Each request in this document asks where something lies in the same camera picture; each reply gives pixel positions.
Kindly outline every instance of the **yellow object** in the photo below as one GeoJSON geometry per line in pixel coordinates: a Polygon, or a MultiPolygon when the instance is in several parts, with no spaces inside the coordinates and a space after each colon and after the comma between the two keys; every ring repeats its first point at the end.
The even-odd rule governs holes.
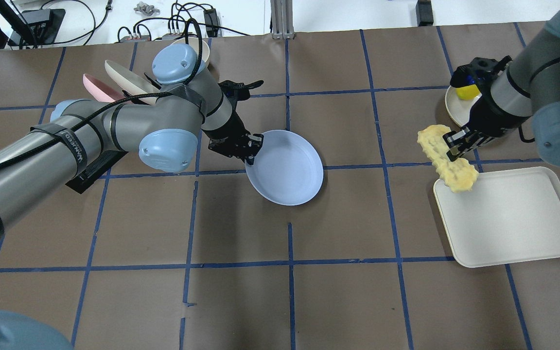
{"type": "Polygon", "coordinates": [[[457,93],[457,97],[462,100],[472,100],[481,93],[476,86],[455,88],[455,92],[457,93]]]}
{"type": "Polygon", "coordinates": [[[444,125],[430,125],[425,130],[418,131],[418,144],[422,151],[431,159],[436,172],[444,184],[451,188],[454,193],[469,191],[478,177],[478,171],[469,164],[467,159],[458,158],[451,162],[446,155],[449,148],[444,142],[442,135],[451,129],[444,125]]]}

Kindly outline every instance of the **gray robot arm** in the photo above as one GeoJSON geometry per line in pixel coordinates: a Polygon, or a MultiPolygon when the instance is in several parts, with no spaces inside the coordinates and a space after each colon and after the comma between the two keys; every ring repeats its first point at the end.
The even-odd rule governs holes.
{"type": "Polygon", "coordinates": [[[202,129],[211,150],[252,163],[263,138],[251,135],[235,111],[252,86],[219,85],[204,62],[195,62],[188,45],[168,46],[153,61],[162,85],[155,106],[63,102],[51,123],[0,150],[0,238],[105,151],[134,151],[152,168],[178,173],[192,161],[202,129]]]}
{"type": "Polygon", "coordinates": [[[488,144],[533,118],[538,153],[560,166],[560,11],[513,62],[475,58],[458,67],[451,86],[476,84],[482,97],[459,132],[444,135],[449,158],[488,144]]]}

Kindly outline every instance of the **yellow sponge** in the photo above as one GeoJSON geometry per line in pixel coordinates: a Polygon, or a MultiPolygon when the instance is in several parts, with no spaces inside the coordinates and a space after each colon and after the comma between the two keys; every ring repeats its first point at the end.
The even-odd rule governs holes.
{"type": "Polygon", "coordinates": [[[425,130],[418,131],[418,144],[422,146],[422,151],[431,159],[440,179],[444,180],[451,191],[454,193],[469,191],[473,189],[478,171],[467,159],[458,158],[454,162],[449,160],[446,155],[449,148],[442,135],[450,131],[448,126],[430,125],[425,130]]]}

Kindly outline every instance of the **rectangular tray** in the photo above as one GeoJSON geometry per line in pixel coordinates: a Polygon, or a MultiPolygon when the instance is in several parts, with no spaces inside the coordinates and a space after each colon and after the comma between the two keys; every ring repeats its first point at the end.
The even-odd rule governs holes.
{"type": "Polygon", "coordinates": [[[481,267],[560,257],[560,182],[544,167],[479,175],[453,193],[438,179],[434,195],[453,257],[481,267]]]}

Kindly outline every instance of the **crumpled gray object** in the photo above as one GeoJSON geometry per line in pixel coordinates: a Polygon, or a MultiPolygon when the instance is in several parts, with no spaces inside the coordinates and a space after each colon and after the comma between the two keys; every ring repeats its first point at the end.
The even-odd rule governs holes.
{"type": "Polygon", "coordinates": [[[153,5],[146,4],[145,2],[138,2],[138,6],[133,9],[136,13],[143,13],[147,16],[151,16],[154,13],[161,13],[159,9],[156,9],[153,5]]]}

